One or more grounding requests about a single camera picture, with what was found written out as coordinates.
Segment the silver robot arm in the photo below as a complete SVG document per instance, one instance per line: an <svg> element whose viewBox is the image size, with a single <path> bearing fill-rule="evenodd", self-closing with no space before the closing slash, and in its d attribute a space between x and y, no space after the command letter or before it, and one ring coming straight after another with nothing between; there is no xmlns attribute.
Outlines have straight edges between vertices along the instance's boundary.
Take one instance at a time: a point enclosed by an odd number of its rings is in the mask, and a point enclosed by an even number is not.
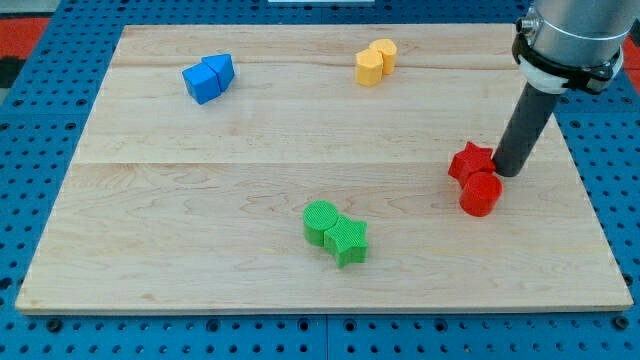
<svg viewBox="0 0 640 360"><path fill-rule="evenodd" d="M638 15L639 0L536 0L516 21L514 60L541 92L599 94L622 69Z"/></svg>

